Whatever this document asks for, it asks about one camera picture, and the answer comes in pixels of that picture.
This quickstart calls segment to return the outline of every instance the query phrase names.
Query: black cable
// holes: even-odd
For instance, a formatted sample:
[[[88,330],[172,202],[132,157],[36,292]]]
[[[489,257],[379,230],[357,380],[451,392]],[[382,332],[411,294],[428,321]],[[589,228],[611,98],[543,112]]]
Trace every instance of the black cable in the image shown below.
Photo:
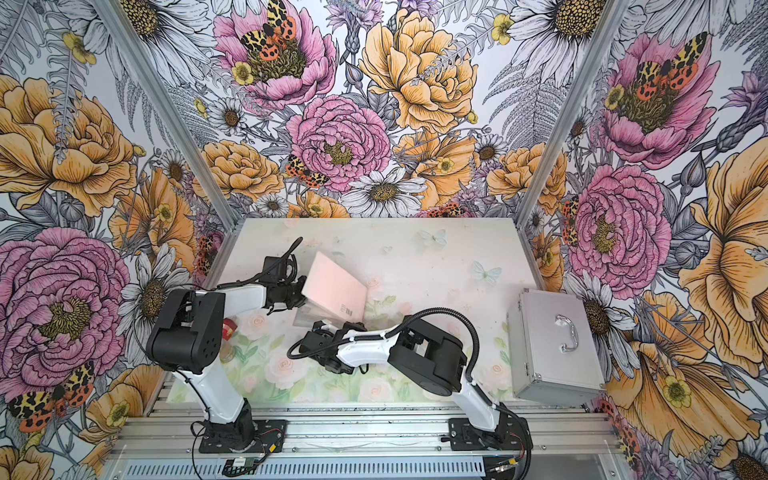
[[[249,285],[251,283],[255,283],[256,281],[258,281],[259,278],[261,278],[262,276],[264,276],[267,273],[269,273],[272,270],[274,270],[276,266],[278,266],[282,262],[288,260],[288,257],[290,257],[290,254],[293,253],[293,251],[296,248],[299,247],[299,245],[301,244],[302,240],[304,240],[303,237],[299,237],[299,238],[295,239],[293,241],[293,243],[291,243],[290,248],[280,258],[278,258],[277,260],[273,261],[266,269],[264,269],[263,271],[257,273],[256,275],[252,276],[251,278],[245,279],[245,280],[237,280],[235,282],[220,283],[220,284],[216,285],[216,288],[214,290],[221,290],[223,288],[234,288],[236,286],[243,286],[243,285]]]

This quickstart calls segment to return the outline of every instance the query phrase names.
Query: pink peony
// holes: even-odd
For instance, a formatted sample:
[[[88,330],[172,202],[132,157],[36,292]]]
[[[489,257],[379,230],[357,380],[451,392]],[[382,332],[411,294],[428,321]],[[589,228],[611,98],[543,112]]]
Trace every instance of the pink peony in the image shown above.
[[[646,34],[637,38],[609,78],[605,109],[590,129],[595,144],[615,151],[627,162],[642,162],[651,170],[666,167],[685,151],[704,132],[715,112],[715,108],[705,108],[712,95],[708,89],[720,67],[718,61],[707,65],[711,35],[696,62],[697,73],[682,89],[659,87],[647,101],[637,96],[641,86],[636,80],[637,66],[645,61],[663,65],[675,58],[684,44],[673,46],[671,42],[660,44]]]
[[[0,247],[0,396],[50,391],[93,362],[117,361],[115,334],[128,268],[106,243],[49,228]]]
[[[275,110],[327,93],[336,80],[336,46],[331,35],[320,34],[306,8],[299,13],[288,1],[285,6],[288,16],[295,20],[296,38],[280,50],[282,58],[273,61],[262,61],[259,52],[249,55],[240,42],[248,32],[263,30],[267,8],[262,8],[259,15],[248,9],[244,18],[233,12],[232,18],[214,19],[216,49],[224,54],[220,57],[221,67],[234,68],[235,81],[243,85],[248,96],[261,107]]]
[[[314,172],[330,179],[329,190],[346,192],[349,182],[389,162],[389,137],[375,111],[337,95],[316,98],[286,128],[293,154]]]
[[[578,202],[578,245],[568,249],[574,272],[588,271],[621,300],[642,292],[672,240],[656,179],[636,165],[603,165]]]

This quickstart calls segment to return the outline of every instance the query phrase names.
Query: yellow flower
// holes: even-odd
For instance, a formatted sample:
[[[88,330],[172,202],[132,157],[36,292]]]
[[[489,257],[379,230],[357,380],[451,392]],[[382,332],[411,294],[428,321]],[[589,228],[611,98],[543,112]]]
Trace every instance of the yellow flower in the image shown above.
[[[245,142],[222,140],[207,144],[203,147],[203,157],[227,198],[236,193],[259,200],[262,195],[276,194],[285,187],[280,166]],[[197,179],[193,189],[198,196],[205,197]]]
[[[245,61],[235,62],[235,66],[232,67],[232,76],[235,77],[235,81],[241,85],[250,85],[254,80],[250,64]]]
[[[144,413],[144,407],[163,376],[163,369],[157,365],[139,365],[122,372],[109,385],[109,390],[88,406],[85,416],[94,424],[82,430],[80,438],[99,443],[120,432],[129,417]]]
[[[707,177],[707,210],[691,204],[696,222],[712,230],[710,248],[693,270],[680,271],[690,305],[707,319],[707,339],[725,363],[757,377],[768,358],[768,138]]]
[[[517,192],[526,191],[531,184],[533,174],[541,161],[541,155],[544,153],[545,145],[540,143],[531,150],[519,148],[517,151],[511,151],[502,155],[499,161],[503,168],[492,171],[488,174],[488,192],[491,195],[504,195],[505,199],[511,198]],[[565,168],[568,165],[568,159],[562,151],[554,164],[552,172],[547,177],[547,183],[538,203],[547,215],[554,215],[557,211],[560,200],[565,195]]]
[[[624,97],[624,87],[621,84],[617,84],[608,92],[608,96],[605,98],[605,107],[608,110],[615,110],[619,106],[619,101]]]
[[[298,205],[288,205],[288,218],[349,218],[349,214],[337,200],[321,197],[313,191],[306,192],[306,198],[298,197]]]
[[[205,103],[199,98],[194,99],[194,107],[197,109],[197,113],[202,118],[208,118],[208,109],[205,107]]]
[[[51,98],[60,93],[40,78],[28,78],[22,87],[0,75],[0,192],[25,194],[16,205],[24,209],[47,189],[64,191],[96,217],[116,195],[136,187],[133,145],[96,98],[76,92],[73,131],[59,163]]]
[[[606,385],[608,395],[633,427],[655,439],[672,431],[670,448],[675,455],[688,456],[719,435],[724,447],[713,463],[724,467],[738,456],[737,442],[759,435],[760,424],[750,420],[752,412],[725,391],[733,387],[720,366],[704,361],[712,346],[704,336],[704,324],[695,323],[671,293],[643,292],[640,306],[644,322],[654,324],[647,326],[651,335],[647,342],[630,342],[640,368],[633,379],[619,369],[619,380]],[[675,328],[668,320],[672,318],[685,322],[687,331]],[[733,384],[740,392],[746,389],[738,379]]]
[[[429,18],[418,11],[397,12],[398,29],[393,33],[378,24],[366,37],[359,67],[376,83],[370,91],[388,91],[400,106],[400,127],[425,128],[446,133],[472,111],[472,90],[477,65],[454,63],[438,74],[417,77],[453,42],[453,35],[435,30]]]
[[[419,193],[424,196],[422,210],[446,204],[462,189],[460,184],[469,184],[470,164],[480,166],[473,137],[459,140],[447,135],[440,141],[437,134],[422,131],[400,137],[392,152],[406,164],[418,162],[411,178],[426,180],[426,191]]]
[[[491,38],[496,40],[502,45],[509,43],[509,29],[515,24],[512,17],[508,13],[500,13],[493,19],[493,30],[491,30]]]
[[[176,259],[184,268],[194,268],[195,247],[192,210],[187,201],[171,187],[160,168],[152,178],[142,177],[141,193],[130,192],[120,197],[109,219],[112,245],[118,250],[137,253],[147,251],[154,261],[163,243],[176,247]]]
[[[96,65],[96,55],[85,49],[83,38],[79,35],[75,35],[71,31],[65,32],[61,39],[64,40],[64,45],[72,50],[72,56],[74,56],[80,63],[89,63]]]

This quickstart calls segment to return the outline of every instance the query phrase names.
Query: white daisy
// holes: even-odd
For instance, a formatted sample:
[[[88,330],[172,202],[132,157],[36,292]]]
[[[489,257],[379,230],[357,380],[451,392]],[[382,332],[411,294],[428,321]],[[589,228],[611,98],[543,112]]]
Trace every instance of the white daisy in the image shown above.
[[[754,0],[653,0],[645,12],[646,29],[659,32],[659,41],[672,37],[672,45],[688,41],[702,31],[717,35],[732,23],[741,23],[754,7]]]
[[[386,177],[374,170],[359,181],[349,182],[352,188],[342,195],[341,204],[353,217],[411,217],[422,209],[423,195],[412,195],[427,189],[426,179],[403,180],[406,169],[392,169]]]
[[[121,292],[123,303],[118,315],[123,318],[118,326],[118,335],[125,335],[126,360],[132,365],[139,365],[148,362],[141,347],[149,338],[168,292],[189,287],[192,282],[189,270],[181,266],[181,260],[176,261],[176,247],[169,248],[167,243],[160,248],[154,266],[144,252],[139,253],[135,266],[138,283],[129,283]]]
[[[542,78],[554,75],[563,86],[587,54],[604,6],[605,0],[518,0],[508,32],[522,43],[511,64],[527,62],[526,77],[543,65]]]
[[[95,54],[106,51],[114,76],[123,78],[127,63],[96,13],[96,1],[60,0],[58,8],[69,20],[69,28],[83,37],[85,49]],[[205,2],[121,0],[121,4],[163,80],[177,87],[195,78],[204,79],[200,66],[210,62],[206,50],[216,45],[207,33],[211,20]]]
[[[256,210],[265,217],[281,218],[288,214],[288,202],[277,194],[267,194],[256,200]]]
[[[480,157],[480,161],[496,161],[500,156],[507,153],[508,145],[501,135],[479,134],[475,142],[475,152]]]
[[[619,380],[619,373],[611,362],[611,354],[621,371],[633,379],[634,370],[640,368],[640,360],[622,332],[634,329],[634,317],[627,310],[612,307],[614,297],[611,288],[601,285],[600,280],[586,270],[581,277],[567,273],[563,279],[563,289],[584,302],[605,382],[611,380],[611,375]]]
[[[227,135],[238,135],[245,127],[245,111],[234,98],[221,98],[208,105],[208,121]]]

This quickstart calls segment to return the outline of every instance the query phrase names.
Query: table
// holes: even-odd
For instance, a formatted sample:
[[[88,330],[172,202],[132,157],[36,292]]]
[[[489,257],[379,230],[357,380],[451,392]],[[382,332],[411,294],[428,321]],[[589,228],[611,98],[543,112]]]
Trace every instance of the table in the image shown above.
[[[464,313],[480,338],[475,378],[497,399],[512,398],[506,315],[516,311],[524,288],[536,288],[512,220],[247,219],[220,281],[254,275],[265,256],[278,257],[299,236],[304,238],[295,252],[300,274],[307,274],[315,253],[323,251],[368,286],[364,322],[369,330],[393,326],[404,314],[433,306]],[[482,272],[490,278],[479,278]],[[267,316],[266,310],[254,310],[233,318],[237,331],[220,355],[230,381],[251,405],[448,400],[425,392],[388,365],[371,366],[365,375],[335,375],[314,360],[286,358],[289,346],[308,330],[293,325],[295,315]],[[469,333],[458,320],[440,315],[426,320],[457,336],[469,356]],[[167,401],[195,398],[191,389],[176,382]]]

